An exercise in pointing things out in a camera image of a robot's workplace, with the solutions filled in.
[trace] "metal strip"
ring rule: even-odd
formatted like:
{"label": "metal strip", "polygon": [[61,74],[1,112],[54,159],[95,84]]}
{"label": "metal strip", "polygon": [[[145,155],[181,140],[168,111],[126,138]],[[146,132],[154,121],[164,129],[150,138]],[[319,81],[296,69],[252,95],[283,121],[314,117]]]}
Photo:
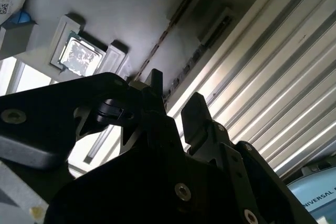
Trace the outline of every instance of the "metal strip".
{"label": "metal strip", "polygon": [[101,161],[100,165],[105,164],[107,162],[107,160],[112,155],[112,153],[114,152],[115,148],[117,148],[117,146],[118,146],[119,143],[120,143],[120,137],[118,137],[117,141],[113,144],[113,146],[111,147],[111,149],[109,150],[109,152],[103,158],[103,160]]}
{"label": "metal strip", "polygon": [[107,139],[107,137],[111,133],[112,129],[113,129],[113,125],[109,125],[106,130],[104,130],[103,132],[101,132],[99,134],[97,140],[95,141],[95,143],[93,144],[89,153],[87,154],[87,156],[84,159],[85,163],[87,163],[87,164],[91,163],[91,161],[94,159],[94,157],[98,153],[100,147],[104,144],[105,140]]}
{"label": "metal strip", "polygon": [[[325,33],[332,27],[336,22],[336,12],[332,13],[329,18],[323,22],[323,24],[296,50],[293,55],[283,64],[279,70],[272,75],[269,80],[256,92],[256,94],[228,121],[226,127],[229,129],[235,125],[238,120],[260,99],[260,97],[273,86],[273,84],[281,77],[289,68],[300,59],[307,51],[310,49]],[[262,111],[258,113],[255,117],[259,117],[262,114]],[[246,124],[242,129],[242,132],[249,127],[249,124]],[[235,136],[232,141],[235,141],[239,138],[239,135]]]}
{"label": "metal strip", "polygon": [[[290,89],[291,87],[295,86],[301,79],[305,77],[305,75],[312,71],[313,68],[326,57],[326,55],[336,47],[336,40],[334,40],[326,50],[324,50],[321,53],[321,57],[316,57],[316,60],[313,61],[311,64],[306,66],[298,75],[296,78],[294,78],[288,86],[283,89],[282,92],[280,92],[278,95],[279,97],[283,95],[283,93]],[[321,73],[319,76],[317,76],[313,82],[311,82],[306,88],[304,88],[290,103],[288,103],[276,116],[274,116],[269,122],[265,124],[265,126],[257,132],[252,138],[250,138],[249,142],[254,143],[256,142],[262,135],[264,135],[276,122],[278,122],[285,114],[287,114],[299,101],[301,101],[312,89],[313,87],[317,86],[325,77],[327,77],[331,72],[333,71],[332,68],[326,69],[323,73]]]}
{"label": "metal strip", "polygon": [[321,159],[321,156],[322,157],[327,157],[327,156],[333,157],[336,155],[336,152],[334,150],[336,150],[336,138],[331,139],[331,141],[328,141],[327,144],[323,146],[321,150],[316,151],[317,153],[314,154],[307,161],[307,163],[314,162],[316,161],[316,159]]}
{"label": "metal strip", "polygon": [[[308,128],[287,149],[282,150],[281,155],[274,157],[269,165],[276,168],[275,171],[282,167],[292,169],[295,165],[299,165],[300,161],[308,160],[327,140],[335,138],[335,118],[336,109],[329,111],[322,120]],[[295,165],[287,166],[288,162],[292,160],[297,161]]]}
{"label": "metal strip", "polygon": [[9,84],[7,87],[6,95],[13,94],[16,92],[17,87],[19,86],[19,83],[22,77],[23,70],[25,69],[25,66],[26,65],[20,60],[17,60],[15,62],[14,70],[12,73],[11,80],[9,81]]}
{"label": "metal strip", "polygon": [[279,147],[277,150],[272,152],[272,154],[268,157],[266,157],[267,162],[271,162],[274,158],[276,158],[283,150],[287,149],[292,143],[294,143],[298,138],[302,136],[304,132],[309,131],[310,128],[312,128],[314,125],[316,125],[318,122],[323,120],[330,111],[336,109],[336,102],[334,102],[332,105],[330,105],[326,110],[324,110],[320,115],[315,117],[309,124],[307,124],[304,128],[300,129],[296,136],[294,136],[290,141],[285,142],[281,147]]}
{"label": "metal strip", "polygon": [[[304,26],[304,24],[307,22],[309,18],[312,17],[312,15],[322,6],[322,4],[325,3],[326,0],[322,0],[318,3],[317,6],[314,7],[314,9],[296,26],[296,28],[290,33],[288,37],[286,37],[280,45],[270,54],[270,57],[268,57],[261,66],[255,71],[251,77],[248,79],[247,82],[245,82],[238,90],[237,92],[217,111],[217,113],[214,115],[214,118],[218,117],[239,95],[240,93],[249,87],[249,85],[254,81],[254,79],[264,70],[264,68],[274,59],[274,57],[283,49],[283,47],[296,35],[296,33]],[[218,97],[224,93],[227,86],[220,86],[217,88],[217,91],[213,92],[214,94],[218,94],[217,96],[211,95],[210,101],[208,106],[211,106]]]}
{"label": "metal strip", "polygon": [[82,169],[78,168],[77,166],[68,164],[68,167],[69,167],[69,169],[74,170],[76,173],[79,173],[80,175],[84,175],[86,173],[85,170],[82,170]]}
{"label": "metal strip", "polygon": [[2,64],[3,63],[3,60],[0,60],[0,71],[1,71],[1,67],[2,67]]}
{"label": "metal strip", "polygon": [[[321,143],[318,148],[314,149],[314,151],[307,152],[307,146],[315,143],[319,138],[324,137],[324,135],[330,133],[330,131],[334,129],[335,126],[336,126],[336,121],[332,122],[326,129],[321,131],[321,133],[319,133],[317,136],[312,138],[304,146],[300,147],[295,153],[293,153],[288,158],[286,158],[281,164],[276,166],[274,168],[275,172],[278,175],[284,176],[290,170],[297,169],[302,164],[302,162],[310,159],[312,156],[315,155],[316,152],[319,152],[321,149],[325,148],[325,146],[330,145],[334,141],[335,136],[329,137],[326,141]],[[307,152],[307,155],[299,155],[299,153],[302,153],[302,152]]]}

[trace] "black mechanical part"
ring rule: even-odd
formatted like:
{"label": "black mechanical part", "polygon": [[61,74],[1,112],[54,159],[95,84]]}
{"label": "black mechanical part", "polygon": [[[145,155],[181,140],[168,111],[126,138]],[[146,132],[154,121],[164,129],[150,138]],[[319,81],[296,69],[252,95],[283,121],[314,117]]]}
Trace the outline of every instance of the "black mechanical part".
{"label": "black mechanical part", "polygon": [[[113,101],[111,110],[105,110],[107,100]],[[1,97],[2,115],[10,110],[7,117],[18,122],[17,111],[21,111],[25,120],[10,123],[2,117],[0,157],[32,168],[55,168],[84,136],[102,131],[108,124],[135,123],[136,116],[115,116],[115,110],[137,115],[133,110],[141,107],[141,102],[137,90],[112,73]]]}
{"label": "black mechanical part", "polygon": [[[157,222],[162,217],[164,222],[188,223],[316,223],[251,145],[229,140],[198,93],[182,110],[185,139],[191,145],[184,153],[175,122],[164,109],[160,76],[152,72],[149,86],[141,90],[113,74],[100,74],[0,98],[1,109],[26,114],[23,123],[0,124],[0,144],[10,143],[12,151],[0,154],[33,168],[54,167],[46,172],[49,178],[58,172],[64,178],[44,194],[49,203],[45,224]],[[68,93],[61,97],[61,91]],[[34,99],[38,106],[31,108]],[[123,117],[124,111],[133,116]],[[108,124],[123,128],[121,155],[69,182],[60,164],[75,141]],[[43,130],[38,134],[27,128],[39,125]],[[44,144],[41,139],[59,142]],[[32,152],[18,158],[22,150]],[[33,159],[36,155],[42,162]],[[22,177],[32,170],[16,166],[23,169],[18,170]],[[37,179],[46,174],[32,172]]]}

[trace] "screw hole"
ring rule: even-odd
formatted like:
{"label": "screw hole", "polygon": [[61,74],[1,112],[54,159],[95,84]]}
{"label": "screw hole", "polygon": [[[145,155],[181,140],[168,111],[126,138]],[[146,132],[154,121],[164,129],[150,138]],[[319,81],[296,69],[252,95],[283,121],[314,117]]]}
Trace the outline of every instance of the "screw hole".
{"label": "screw hole", "polygon": [[20,118],[20,115],[16,112],[11,112],[10,114],[8,114],[8,118],[18,120]]}
{"label": "screw hole", "polygon": [[178,190],[180,191],[180,193],[181,193],[183,196],[187,196],[187,195],[188,195],[188,192],[187,192],[187,190],[186,190],[185,188],[180,187]]}
{"label": "screw hole", "polygon": [[247,217],[250,219],[250,221],[252,221],[252,222],[255,222],[256,221],[256,218],[252,215],[252,214],[250,214],[250,213],[248,213],[247,214]]}

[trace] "aluminum profile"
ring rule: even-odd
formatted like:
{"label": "aluminum profile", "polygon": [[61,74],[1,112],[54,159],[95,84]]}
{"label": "aluminum profile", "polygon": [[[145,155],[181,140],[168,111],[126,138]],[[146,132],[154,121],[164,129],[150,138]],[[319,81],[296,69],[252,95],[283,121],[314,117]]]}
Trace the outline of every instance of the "aluminum profile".
{"label": "aluminum profile", "polygon": [[279,176],[333,153],[335,1],[257,0],[171,97],[181,137],[181,108],[197,91],[231,140],[252,143]]}

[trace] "bolt head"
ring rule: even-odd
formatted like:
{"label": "bolt head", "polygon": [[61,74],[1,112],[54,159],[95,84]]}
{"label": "bolt head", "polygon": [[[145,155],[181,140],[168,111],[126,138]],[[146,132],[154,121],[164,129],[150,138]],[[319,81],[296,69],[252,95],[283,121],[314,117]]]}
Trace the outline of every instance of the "bolt head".
{"label": "bolt head", "polygon": [[222,126],[221,124],[218,124],[218,128],[219,128],[220,131],[225,131],[224,126]]}
{"label": "bolt head", "polygon": [[189,201],[191,199],[191,192],[184,183],[177,183],[175,185],[175,193],[183,201]]}
{"label": "bolt head", "polygon": [[249,152],[252,151],[252,147],[249,144],[245,144],[245,149]]}

